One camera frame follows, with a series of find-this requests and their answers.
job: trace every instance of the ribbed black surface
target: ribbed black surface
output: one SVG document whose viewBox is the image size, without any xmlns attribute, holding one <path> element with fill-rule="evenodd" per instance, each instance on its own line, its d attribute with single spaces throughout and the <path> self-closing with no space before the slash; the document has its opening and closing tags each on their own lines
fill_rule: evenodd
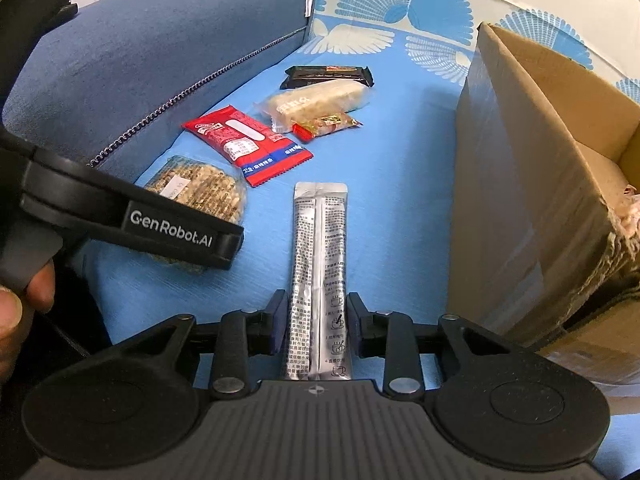
<svg viewBox="0 0 640 480">
<path fill-rule="evenodd" d="M 212 405 L 198 430 L 151 462 L 83 471 L 41 460 L 26 480 L 604 480 L 588 465 L 507 472 L 444 440 L 420 406 L 380 396 L 370 381 L 265 381 Z"/>
</svg>

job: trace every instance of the silver sachet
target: silver sachet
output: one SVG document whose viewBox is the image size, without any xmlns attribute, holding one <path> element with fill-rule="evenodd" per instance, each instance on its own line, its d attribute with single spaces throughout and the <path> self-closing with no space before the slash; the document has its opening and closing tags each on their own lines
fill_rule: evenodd
<svg viewBox="0 0 640 480">
<path fill-rule="evenodd" d="M 345 312 L 346 208 L 345 184 L 296 184 L 287 379 L 351 378 Z"/>
</svg>

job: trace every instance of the blue sofa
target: blue sofa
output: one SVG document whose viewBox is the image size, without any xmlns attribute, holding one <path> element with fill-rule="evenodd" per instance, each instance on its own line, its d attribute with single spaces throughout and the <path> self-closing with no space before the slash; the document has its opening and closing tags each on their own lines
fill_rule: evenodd
<svg viewBox="0 0 640 480">
<path fill-rule="evenodd" d="M 148 254 L 85 245 L 72 265 L 114 342 L 177 312 L 218 320 L 288 288 L 300 180 L 349 186 L 349 290 L 370 308 L 437 319 L 446 306 L 454 110 L 473 55 L 472 11 L 466 0 L 448 2 L 459 10 L 431 25 L 415 12 L 410 19 L 451 41 L 405 36 L 388 25 L 397 16 L 371 23 L 363 14 L 364 27 L 323 14 L 326 0 L 316 0 L 311 19 L 305 0 L 101 0 L 40 41 L 4 109 L 8 129 L 140 185 L 175 154 L 224 164 L 180 125 L 226 104 L 257 116 L 254 103 L 291 65 L 369 65 L 376 81 L 372 102 L 354 113 L 360 130 L 315 140 L 311 161 L 250 190 L 246 241 L 231 271 L 194 274 Z M 433 362 L 423 365 L 435 386 Z M 256 376 L 278 373 L 273 360 L 254 358 L 252 367 Z M 382 366 L 356 361 L 354 373 L 380 380 Z M 612 419 L 597 459 L 610 478 L 640 467 L 638 427 L 640 415 Z"/>
</svg>

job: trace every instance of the fingernail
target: fingernail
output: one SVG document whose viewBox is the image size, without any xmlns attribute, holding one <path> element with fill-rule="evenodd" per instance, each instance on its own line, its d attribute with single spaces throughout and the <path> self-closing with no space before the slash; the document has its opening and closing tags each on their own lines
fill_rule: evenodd
<svg viewBox="0 0 640 480">
<path fill-rule="evenodd" d="M 22 319 L 22 302 L 8 288 L 0 286 L 0 333 L 14 329 Z"/>
</svg>

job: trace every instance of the blue armrest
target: blue armrest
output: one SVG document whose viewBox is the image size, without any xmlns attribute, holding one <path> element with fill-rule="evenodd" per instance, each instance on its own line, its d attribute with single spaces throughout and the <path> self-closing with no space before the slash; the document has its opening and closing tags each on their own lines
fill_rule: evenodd
<svg viewBox="0 0 640 480">
<path fill-rule="evenodd" d="M 305 0 L 101 0 L 42 38 L 9 96 L 4 123 L 88 163 L 171 98 L 233 65 L 167 107 L 100 165 L 133 182 L 184 121 L 297 49 L 304 11 Z"/>
</svg>

